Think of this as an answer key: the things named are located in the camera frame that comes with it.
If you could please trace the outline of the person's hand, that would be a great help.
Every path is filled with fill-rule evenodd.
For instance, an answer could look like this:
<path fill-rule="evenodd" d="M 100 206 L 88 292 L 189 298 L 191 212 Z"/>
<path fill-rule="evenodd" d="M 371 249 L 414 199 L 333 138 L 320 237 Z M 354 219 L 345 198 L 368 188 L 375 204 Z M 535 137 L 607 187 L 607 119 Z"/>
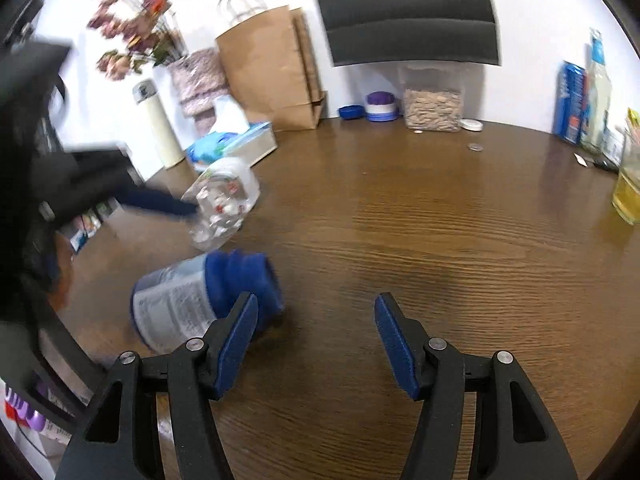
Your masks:
<path fill-rule="evenodd" d="M 70 241 L 63 234 L 55 233 L 53 241 L 49 263 L 52 284 L 47 297 L 52 309 L 60 312 L 68 304 L 74 279 L 75 253 Z"/>

